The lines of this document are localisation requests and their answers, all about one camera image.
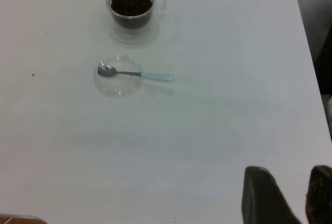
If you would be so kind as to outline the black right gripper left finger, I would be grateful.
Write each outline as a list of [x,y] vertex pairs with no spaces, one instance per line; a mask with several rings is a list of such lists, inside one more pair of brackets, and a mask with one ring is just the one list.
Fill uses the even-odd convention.
[[300,223],[264,167],[246,167],[241,210],[244,223]]

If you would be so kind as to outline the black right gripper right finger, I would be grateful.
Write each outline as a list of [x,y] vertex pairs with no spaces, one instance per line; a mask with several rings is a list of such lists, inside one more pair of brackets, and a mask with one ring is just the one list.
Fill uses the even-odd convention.
[[331,223],[331,167],[316,165],[310,175],[306,196],[309,223]]

